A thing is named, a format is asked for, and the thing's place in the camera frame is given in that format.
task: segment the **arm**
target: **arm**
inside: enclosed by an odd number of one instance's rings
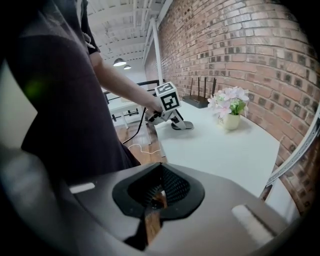
[[[120,74],[111,65],[104,63],[99,52],[90,54],[90,59],[96,77],[107,91],[142,105],[150,111],[162,112],[156,97]]]

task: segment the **person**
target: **person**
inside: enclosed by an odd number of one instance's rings
[[[21,148],[49,174],[78,183],[139,165],[119,141],[101,90],[161,112],[156,97],[104,63],[87,0],[48,0],[20,36],[8,65],[37,110]]]

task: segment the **black cable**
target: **black cable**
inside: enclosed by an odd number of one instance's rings
[[[142,112],[142,116],[141,116],[141,120],[140,120],[140,123],[139,123],[139,127],[138,127],[138,130],[136,131],[135,135],[133,135],[131,138],[128,138],[125,142],[123,142],[122,144],[125,144],[127,143],[128,141],[130,141],[131,139],[133,139],[140,131],[140,127],[141,127],[141,124],[144,120],[144,115],[145,115],[145,112],[146,112],[146,108],[143,109],[143,112]]]

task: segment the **white desk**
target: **white desk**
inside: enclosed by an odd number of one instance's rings
[[[138,109],[140,118],[143,115],[142,106],[140,106],[139,104],[134,103],[132,101],[130,101],[130,102],[122,102],[120,98],[111,100],[109,102],[109,104],[108,104],[108,107],[109,107],[109,111],[110,111],[111,115],[120,113],[120,115],[122,116],[122,118],[124,120],[124,125],[127,128],[128,128],[128,125],[126,123],[126,119],[124,117],[123,112]],[[147,129],[145,121],[142,122],[141,129],[143,130],[143,132],[145,134],[146,141],[147,141],[148,145],[150,145],[151,144],[151,140],[150,140],[150,136],[149,136],[148,129]]]
[[[210,108],[182,102],[178,111],[194,129],[174,130],[171,121],[155,126],[168,163],[227,178],[259,197],[276,162],[279,141],[243,116],[237,130],[227,131]]]

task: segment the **flower pot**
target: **flower pot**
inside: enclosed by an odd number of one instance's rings
[[[226,114],[224,117],[219,116],[219,124],[227,130],[237,129],[240,123],[240,116],[240,114]]]

